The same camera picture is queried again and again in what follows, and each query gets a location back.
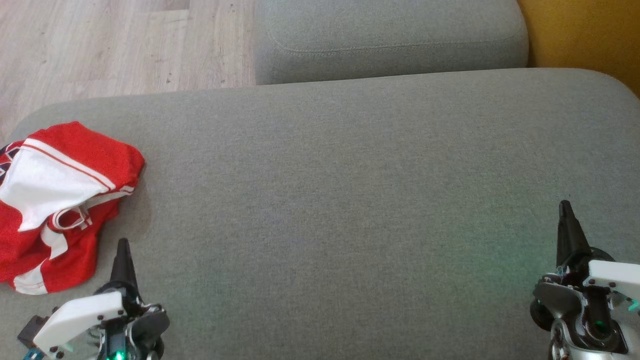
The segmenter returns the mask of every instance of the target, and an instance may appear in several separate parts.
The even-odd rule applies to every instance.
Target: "gray sofa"
[[[639,119],[629,89],[577,69],[45,107],[10,140],[78,120],[147,164],[90,281],[0,287],[3,357],[24,355],[32,315],[106,282],[125,236],[170,315],[166,359],[544,359],[529,303],[554,269],[558,202],[592,245],[640,262]]]
[[[257,1],[259,85],[527,65],[515,0]]]

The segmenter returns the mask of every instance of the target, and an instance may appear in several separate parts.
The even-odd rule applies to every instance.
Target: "white stripe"
[[[91,209],[92,207],[100,204],[104,204],[107,201],[111,201],[113,199],[117,199],[123,196],[129,196],[131,192],[115,192],[115,193],[106,193],[104,195],[94,196],[91,199],[87,200],[84,206],[87,209]]]
[[[56,158],[58,161],[60,161],[62,163],[65,163],[67,165],[70,165],[72,167],[78,168],[78,169],[82,170],[83,172],[86,172],[87,174],[90,174],[91,176],[93,176],[96,179],[102,181],[106,186],[108,186],[109,190],[115,190],[115,188],[116,188],[115,184],[113,182],[111,182],[111,180],[109,180],[106,176],[100,174],[99,172],[95,171],[94,169],[92,169],[90,167],[87,167],[86,165],[80,164],[76,160],[73,160],[72,158],[69,158],[67,155],[64,155],[62,152],[52,148],[51,146],[47,145],[46,143],[41,142],[40,140],[35,140],[35,139],[29,139],[28,138],[22,144],[23,145],[33,146],[33,147],[36,147],[37,149],[43,150],[43,151],[49,153],[54,158]]]
[[[56,233],[49,229],[49,226],[47,225],[42,227],[42,231],[40,231],[40,239],[42,239],[42,242],[45,243],[45,245],[51,248],[51,256],[49,256],[49,259],[57,258],[69,249],[65,235]]]
[[[76,222],[74,222],[69,226],[60,225],[60,218],[64,214],[68,213],[69,211],[73,211],[74,213],[78,214],[78,219],[76,220]],[[86,211],[84,211],[82,209],[82,205],[80,205],[80,206],[74,206],[73,208],[70,208],[70,209],[60,210],[59,212],[53,214],[53,218],[51,219],[51,222],[53,223],[53,227],[55,227],[56,230],[69,230],[69,229],[73,229],[74,227],[82,225],[86,220],[86,218],[88,217],[89,217],[89,214]]]
[[[42,263],[40,263],[32,270],[29,270],[22,275],[16,276],[13,279],[13,287],[18,292],[27,295],[42,295],[48,293],[46,286],[44,286],[42,272],[40,272]]]

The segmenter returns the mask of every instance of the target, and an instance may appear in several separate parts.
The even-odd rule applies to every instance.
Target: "wooden floor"
[[[253,85],[254,3],[0,0],[0,142],[46,104]]]

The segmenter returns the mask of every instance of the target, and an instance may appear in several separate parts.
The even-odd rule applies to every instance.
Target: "seam stitching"
[[[506,38],[498,39],[498,40],[480,40],[480,41],[453,41],[453,42],[442,42],[442,43],[428,43],[428,42],[418,42],[418,43],[405,43],[405,44],[392,44],[392,45],[375,45],[375,46],[354,46],[354,47],[345,47],[340,49],[322,49],[322,50],[301,50],[301,49],[292,49],[286,47],[279,43],[274,37],[273,34],[266,30],[266,33],[271,41],[271,45],[273,47],[279,48],[278,50],[285,51],[298,56],[329,56],[332,53],[368,53],[368,52],[380,52],[380,51],[397,51],[400,49],[416,49],[421,47],[468,47],[470,45],[483,45],[483,44],[491,44],[491,43],[499,43],[506,42],[512,38],[517,37],[521,34],[523,28],[523,21],[520,21],[520,26],[518,30],[511,36]]]

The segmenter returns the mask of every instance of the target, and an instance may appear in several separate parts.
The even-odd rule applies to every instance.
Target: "yellow wall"
[[[640,0],[519,0],[529,66],[609,74],[640,96]]]

